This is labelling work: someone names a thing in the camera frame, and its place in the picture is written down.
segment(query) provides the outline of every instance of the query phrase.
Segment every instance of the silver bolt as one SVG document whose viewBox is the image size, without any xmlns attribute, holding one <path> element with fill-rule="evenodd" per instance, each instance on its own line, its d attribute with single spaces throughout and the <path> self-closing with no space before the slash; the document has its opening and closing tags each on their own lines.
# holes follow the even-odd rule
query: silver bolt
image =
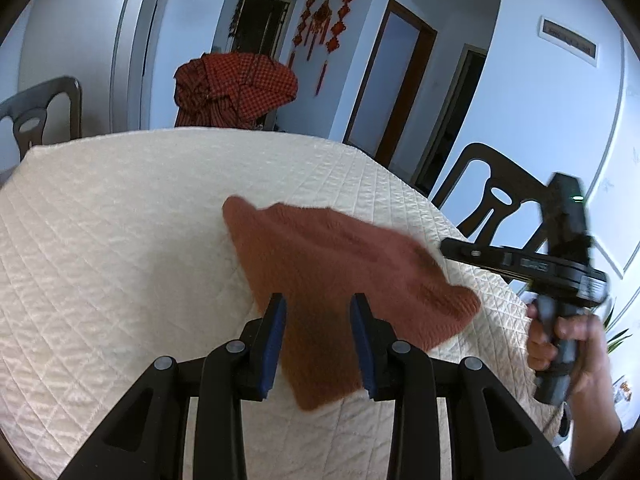
<svg viewBox="0 0 640 480">
<path fill-rule="evenodd" d="M 154 361 L 154 368 L 156 370 L 167 370 L 171 368 L 172 364 L 174 364 L 174 361 L 169 356 L 163 355 Z"/>
<path fill-rule="evenodd" d="M 246 348 L 245 344 L 239 339 L 234 339 L 226 344 L 226 351 L 230 354 L 239 354 Z"/>
<path fill-rule="evenodd" d="M 411 345 L 407 341 L 394 341 L 391 345 L 391 349 L 397 354 L 408 354 L 411 350 Z"/>
<path fill-rule="evenodd" d="M 465 366 L 469 368 L 469 370 L 479 370 L 482 368 L 482 361 L 477 357 L 467 357 L 465 359 Z"/>
</svg>

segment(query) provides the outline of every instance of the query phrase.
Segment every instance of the device handle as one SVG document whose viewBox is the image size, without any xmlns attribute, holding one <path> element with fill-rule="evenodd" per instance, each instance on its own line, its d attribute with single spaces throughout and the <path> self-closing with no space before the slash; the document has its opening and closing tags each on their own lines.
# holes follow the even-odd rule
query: device handle
<svg viewBox="0 0 640 480">
<path fill-rule="evenodd" d="M 538 320 L 549 341 L 558 348 L 558 354 L 547 370 L 536 373 L 534 398 L 544 404 L 559 406 L 569 392 L 571 373 L 578 359 L 578 342 L 560 339 L 555 332 L 556 321 L 558 317 L 580 316 L 584 309 L 544 295 L 538 296 L 537 308 Z"/>
</svg>

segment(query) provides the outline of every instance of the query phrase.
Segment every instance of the red plaid cloth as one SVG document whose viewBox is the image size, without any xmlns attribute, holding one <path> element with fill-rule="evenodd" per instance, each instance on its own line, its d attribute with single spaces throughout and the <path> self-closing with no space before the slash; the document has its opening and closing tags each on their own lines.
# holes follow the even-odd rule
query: red plaid cloth
<svg viewBox="0 0 640 480">
<path fill-rule="evenodd" d="M 176 126 L 252 130 L 256 119 L 298 93 L 296 75 L 262 54 L 203 54 L 174 77 Z"/>
</svg>

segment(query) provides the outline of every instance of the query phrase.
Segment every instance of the hand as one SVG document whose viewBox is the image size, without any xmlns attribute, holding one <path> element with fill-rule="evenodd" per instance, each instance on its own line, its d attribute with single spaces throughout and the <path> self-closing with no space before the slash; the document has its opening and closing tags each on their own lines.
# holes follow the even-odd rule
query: hand
<svg viewBox="0 0 640 480">
<path fill-rule="evenodd" d="M 536 305 L 527 305 L 527 317 L 532 319 L 527 338 L 527 364 L 533 370 L 542 371 L 548 368 L 558 349 L 549 342 L 537 316 Z M 593 314 L 569 319 L 560 317 L 555 332 L 559 338 L 580 342 L 580 357 L 572 376 L 572 396 L 590 390 L 602 381 L 611 384 L 607 338 L 599 318 Z"/>
</svg>

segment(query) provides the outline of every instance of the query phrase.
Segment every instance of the wall vent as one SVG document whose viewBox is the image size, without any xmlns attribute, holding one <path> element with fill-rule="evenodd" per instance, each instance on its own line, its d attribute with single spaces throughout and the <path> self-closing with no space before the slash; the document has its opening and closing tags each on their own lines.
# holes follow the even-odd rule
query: wall vent
<svg viewBox="0 0 640 480">
<path fill-rule="evenodd" d="M 543 40 L 550 41 L 557 46 L 561 46 L 572 54 L 591 63 L 598 65 L 598 46 L 593 41 L 587 40 L 577 32 L 569 30 L 562 25 L 558 25 L 544 16 L 540 19 L 540 29 L 538 35 Z"/>
</svg>

